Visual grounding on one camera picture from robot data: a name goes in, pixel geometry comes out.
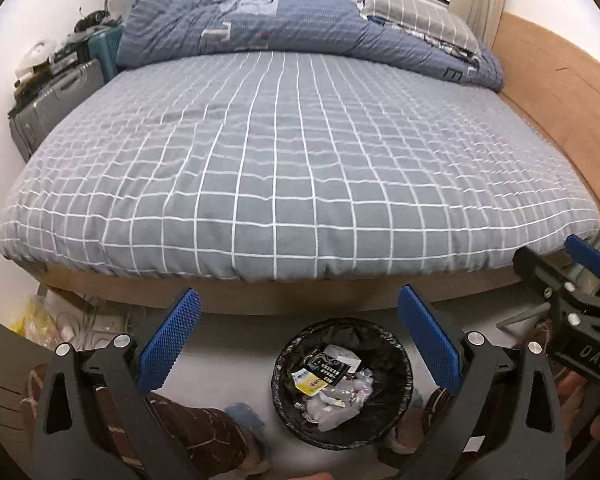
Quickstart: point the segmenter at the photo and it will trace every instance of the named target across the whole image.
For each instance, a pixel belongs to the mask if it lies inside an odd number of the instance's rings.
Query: gray striped pillow
[[[365,0],[360,12],[363,16],[382,18],[480,56],[480,44],[469,25],[427,0]]]

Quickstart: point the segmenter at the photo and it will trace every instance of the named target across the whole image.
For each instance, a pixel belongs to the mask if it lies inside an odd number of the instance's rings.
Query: tiled floor
[[[495,323],[538,303],[523,285],[513,285],[436,306],[450,313],[465,330],[479,330],[492,343],[510,346],[516,336],[496,329]],[[347,480],[391,476],[395,470],[379,463],[372,447],[333,452],[299,441],[280,422],[271,402],[271,372],[286,342],[309,324],[346,315],[345,312],[272,317],[203,314],[159,393],[186,406],[224,408],[234,402],[250,404],[266,423],[273,464],[267,479],[294,478],[321,470]],[[378,323],[398,336],[411,358],[414,384],[424,397],[428,396],[434,384],[396,312],[383,310],[355,316]],[[527,330],[531,324],[515,325],[516,333]]]

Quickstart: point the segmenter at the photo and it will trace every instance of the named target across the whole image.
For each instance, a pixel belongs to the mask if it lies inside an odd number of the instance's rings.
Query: patterned pants
[[[41,365],[30,371],[20,401],[22,420],[30,444],[46,369],[46,365]],[[96,399],[122,460],[142,469],[122,428],[109,391],[103,386],[97,388]],[[225,412],[212,408],[186,408],[153,393],[149,399],[169,434],[184,446],[193,465],[206,478],[236,469],[247,458],[247,443],[240,427]]]

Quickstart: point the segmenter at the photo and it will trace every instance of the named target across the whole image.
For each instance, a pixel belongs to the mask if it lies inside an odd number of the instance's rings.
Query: black trash bag
[[[348,348],[361,360],[360,369],[374,374],[374,390],[358,415],[331,431],[318,430],[308,422],[296,402],[303,394],[292,372],[315,348],[328,344]],[[387,329],[363,319],[341,317],[311,325],[293,338],[279,355],[271,379],[273,403],[286,427],[300,440],[329,450],[354,449],[381,440],[409,407],[413,375],[407,352]]]

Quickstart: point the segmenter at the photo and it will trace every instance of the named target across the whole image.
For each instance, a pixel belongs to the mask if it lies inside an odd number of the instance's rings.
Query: silver screw
[[[542,353],[542,347],[540,346],[540,343],[537,343],[536,341],[531,341],[529,343],[529,350],[531,350],[534,354]]]
[[[578,326],[582,320],[580,319],[580,316],[578,316],[578,314],[576,314],[575,312],[571,312],[567,316],[567,321],[571,326]]]
[[[116,348],[124,348],[131,343],[131,338],[127,334],[120,334],[113,340],[113,346]]]
[[[484,344],[484,336],[480,332],[469,332],[466,338],[472,345],[480,346]]]
[[[69,350],[71,350],[71,345],[69,345],[69,343],[59,344],[56,347],[56,355],[62,357],[64,355],[67,355],[69,353]]]

